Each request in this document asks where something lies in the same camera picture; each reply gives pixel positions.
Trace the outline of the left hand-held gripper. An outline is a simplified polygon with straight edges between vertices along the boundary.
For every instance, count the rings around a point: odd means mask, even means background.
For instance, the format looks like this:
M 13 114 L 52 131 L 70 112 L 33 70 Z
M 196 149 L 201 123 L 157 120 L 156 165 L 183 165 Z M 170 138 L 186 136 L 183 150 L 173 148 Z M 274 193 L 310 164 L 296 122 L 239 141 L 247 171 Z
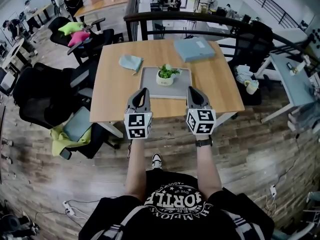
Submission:
M 143 87 L 132 94 L 126 103 L 124 125 L 128 139 L 147 139 L 152 122 L 150 92 Z

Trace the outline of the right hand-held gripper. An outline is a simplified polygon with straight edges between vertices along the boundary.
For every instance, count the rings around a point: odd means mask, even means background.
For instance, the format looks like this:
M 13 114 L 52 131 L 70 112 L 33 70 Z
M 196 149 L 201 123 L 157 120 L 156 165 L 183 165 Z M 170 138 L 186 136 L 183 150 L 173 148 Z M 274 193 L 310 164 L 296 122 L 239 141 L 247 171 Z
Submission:
M 216 126 L 216 111 L 208 97 L 192 86 L 187 88 L 186 123 L 194 135 L 211 135 Z

